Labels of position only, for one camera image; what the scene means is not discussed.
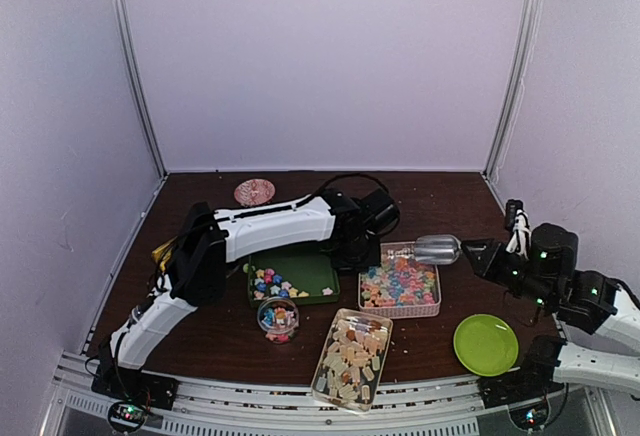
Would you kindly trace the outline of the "pink tin of star candies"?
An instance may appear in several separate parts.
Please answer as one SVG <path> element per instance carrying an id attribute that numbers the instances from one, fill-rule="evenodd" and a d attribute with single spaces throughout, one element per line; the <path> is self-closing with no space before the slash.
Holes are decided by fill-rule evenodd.
<path id="1" fill-rule="evenodd" d="M 390 319 L 435 317 L 442 301 L 438 267 L 420 262 L 413 242 L 383 243 L 380 264 L 358 275 L 360 311 Z"/>

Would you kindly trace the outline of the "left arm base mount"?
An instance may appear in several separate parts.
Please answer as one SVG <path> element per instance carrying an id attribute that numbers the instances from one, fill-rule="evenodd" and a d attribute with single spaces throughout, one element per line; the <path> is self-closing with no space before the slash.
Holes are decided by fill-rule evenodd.
<path id="1" fill-rule="evenodd" d="M 106 419 L 119 434 L 131 434 L 148 424 L 160 424 L 160 410 L 171 410 L 179 383 L 176 379 L 129 369 L 101 370 L 91 390 L 113 399 Z"/>

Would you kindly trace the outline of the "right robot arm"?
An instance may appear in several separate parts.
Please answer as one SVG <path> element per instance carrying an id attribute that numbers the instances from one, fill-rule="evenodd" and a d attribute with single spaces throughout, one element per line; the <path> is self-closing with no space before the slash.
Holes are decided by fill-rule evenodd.
<path id="1" fill-rule="evenodd" d="M 633 351 L 619 355 L 588 349 L 563 338 L 537 336 L 519 369 L 484 380 L 485 393 L 530 398 L 556 384 L 639 395 L 639 300 L 623 281 L 576 267 L 578 236 L 544 223 L 525 240 L 527 253 L 510 252 L 495 239 L 465 240 L 461 251 L 473 273 L 536 303 L 546 315 L 589 335 L 616 341 Z"/>

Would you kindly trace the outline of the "clear plastic jar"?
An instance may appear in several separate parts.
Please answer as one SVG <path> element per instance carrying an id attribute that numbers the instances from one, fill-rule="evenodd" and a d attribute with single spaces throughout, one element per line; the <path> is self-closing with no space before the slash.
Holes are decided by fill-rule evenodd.
<path id="1" fill-rule="evenodd" d="M 257 322 L 268 341 L 285 344 L 291 342 L 298 332 L 299 311 L 292 300 L 271 297 L 259 305 Z"/>

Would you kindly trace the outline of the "metal scoop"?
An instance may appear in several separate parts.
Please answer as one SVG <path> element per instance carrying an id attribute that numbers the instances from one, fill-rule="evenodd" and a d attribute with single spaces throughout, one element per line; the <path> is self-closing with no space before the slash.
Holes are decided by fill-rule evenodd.
<path id="1" fill-rule="evenodd" d="M 461 254 L 461 242 L 453 235 L 426 235 L 419 237 L 413 246 L 417 261 L 430 265 L 451 265 Z"/>

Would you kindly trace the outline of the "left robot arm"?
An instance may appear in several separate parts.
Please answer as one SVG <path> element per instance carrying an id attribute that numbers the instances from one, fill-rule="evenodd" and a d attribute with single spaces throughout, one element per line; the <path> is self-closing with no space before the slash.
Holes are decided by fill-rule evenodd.
<path id="1" fill-rule="evenodd" d="M 253 254 L 299 243 L 324 243 L 337 269 L 380 260 L 380 239 L 400 219 L 384 189 L 358 199 L 336 188 L 254 209 L 190 209 L 181 232 L 162 250 L 145 300 L 98 349 L 106 385 L 123 400 L 144 389 L 138 371 L 155 347 L 197 308 L 222 298 L 231 269 Z"/>

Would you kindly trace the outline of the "cream tin of popsicle candies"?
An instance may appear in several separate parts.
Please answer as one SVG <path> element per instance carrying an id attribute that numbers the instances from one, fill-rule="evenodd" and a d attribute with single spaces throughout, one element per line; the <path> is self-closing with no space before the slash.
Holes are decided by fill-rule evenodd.
<path id="1" fill-rule="evenodd" d="M 374 403 L 391 342 L 393 321 L 339 309 L 328 330 L 311 383 L 322 403 L 367 412 Z"/>

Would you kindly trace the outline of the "green tray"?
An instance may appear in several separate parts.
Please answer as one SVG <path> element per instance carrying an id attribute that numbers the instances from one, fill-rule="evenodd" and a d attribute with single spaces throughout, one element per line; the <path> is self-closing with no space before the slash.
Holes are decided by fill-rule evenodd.
<path id="1" fill-rule="evenodd" d="M 265 251 L 249 257 L 247 296 L 252 308 L 271 297 L 284 297 L 296 305 L 334 303 L 340 284 L 329 257 L 314 249 Z"/>

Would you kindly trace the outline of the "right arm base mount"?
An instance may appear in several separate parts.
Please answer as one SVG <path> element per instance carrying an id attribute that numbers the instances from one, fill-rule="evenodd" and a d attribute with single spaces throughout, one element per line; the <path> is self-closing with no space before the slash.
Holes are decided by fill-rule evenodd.
<path id="1" fill-rule="evenodd" d="M 554 382 L 552 376 L 549 368 L 522 366 L 481 377 L 477 385 L 486 409 L 506 406 L 512 425 L 531 435 L 553 425 L 567 405 L 569 385 Z"/>

